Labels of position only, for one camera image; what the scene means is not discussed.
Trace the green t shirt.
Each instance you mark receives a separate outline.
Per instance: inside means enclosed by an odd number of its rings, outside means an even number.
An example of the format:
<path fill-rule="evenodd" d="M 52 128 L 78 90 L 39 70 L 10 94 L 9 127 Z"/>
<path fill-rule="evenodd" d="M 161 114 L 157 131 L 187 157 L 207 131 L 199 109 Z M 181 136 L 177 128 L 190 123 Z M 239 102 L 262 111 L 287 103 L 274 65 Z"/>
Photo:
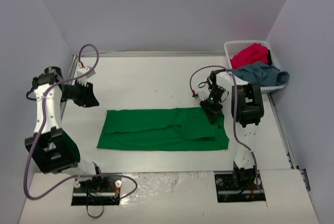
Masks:
<path fill-rule="evenodd" d="M 226 150 L 224 116 L 211 124 L 201 107 L 108 110 L 97 148 L 124 151 Z"/>

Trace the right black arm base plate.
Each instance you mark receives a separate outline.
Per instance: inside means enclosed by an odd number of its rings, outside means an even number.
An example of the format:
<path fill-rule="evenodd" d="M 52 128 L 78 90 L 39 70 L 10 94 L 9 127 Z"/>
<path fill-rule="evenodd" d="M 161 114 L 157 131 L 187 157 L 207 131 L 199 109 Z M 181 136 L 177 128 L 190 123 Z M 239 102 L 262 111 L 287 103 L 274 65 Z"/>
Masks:
<path fill-rule="evenodd" d="M 215 172 L 214 182 L 218 203 L 251 203 L 265 202 L 266 196 L 263 186 L 260 190 L 255 182 L 249 180 L 241 185 L 236 185 L 231 172 Z"/>

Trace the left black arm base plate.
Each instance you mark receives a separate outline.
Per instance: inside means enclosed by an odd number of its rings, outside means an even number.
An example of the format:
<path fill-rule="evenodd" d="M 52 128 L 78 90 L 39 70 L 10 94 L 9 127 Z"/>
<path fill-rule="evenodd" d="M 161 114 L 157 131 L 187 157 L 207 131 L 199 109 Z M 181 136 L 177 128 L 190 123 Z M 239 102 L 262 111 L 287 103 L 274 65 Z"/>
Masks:
<path fill-rule="evenodd" d="M 120 204 L 120 176 L 96 177 L 86 181 L 75 179 L 72 206 L 112 206 Z"/>

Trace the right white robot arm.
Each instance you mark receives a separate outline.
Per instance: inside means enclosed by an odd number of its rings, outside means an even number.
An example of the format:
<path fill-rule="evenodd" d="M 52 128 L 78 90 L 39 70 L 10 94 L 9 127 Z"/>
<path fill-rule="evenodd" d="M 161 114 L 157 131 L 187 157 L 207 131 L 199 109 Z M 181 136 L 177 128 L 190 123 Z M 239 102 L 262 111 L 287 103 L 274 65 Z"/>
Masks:
<path fill-rule="evenodd" d="M 235 188 L 243 189 L 258 179 L 254 148 L 258 125 L 264 116 L 260 85 L 243 81 L 224 69 L 212 71 L 207 83 L 210 94 L 201 100 L 200 106 L 211 124 L 222 113 L 223 94 L 227 92 L 231 98 L 233 135 L 238 143 L 231 181 Z"/>

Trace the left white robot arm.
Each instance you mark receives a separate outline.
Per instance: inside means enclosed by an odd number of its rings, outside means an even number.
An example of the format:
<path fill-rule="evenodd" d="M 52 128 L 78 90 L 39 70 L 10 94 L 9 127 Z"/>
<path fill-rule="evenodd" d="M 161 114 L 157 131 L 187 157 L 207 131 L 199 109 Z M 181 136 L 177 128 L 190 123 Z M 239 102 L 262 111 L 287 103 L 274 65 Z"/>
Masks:
<path fill-rule="evenodd" d="M 33 135 L 39 135 L 36 145 L 34 136 L 25 139 L 25 148 L 34 148 L 32 159 L 43 173 L 66 173 L 88 175 L 86 186 L 94 192 L 104 188 L 105 178 L 94 162 L 85 161 L 76 143 L 63 130 L 61 104 L 71 100 L 79 107 L 99 106 L 93 93 L 93 84 L 86 77 L 75 80 L 74 84 L 61 84 L 62 70 L 51 66 L 32 80 L 31 92 L 37 102 L 37 120 Z"/>

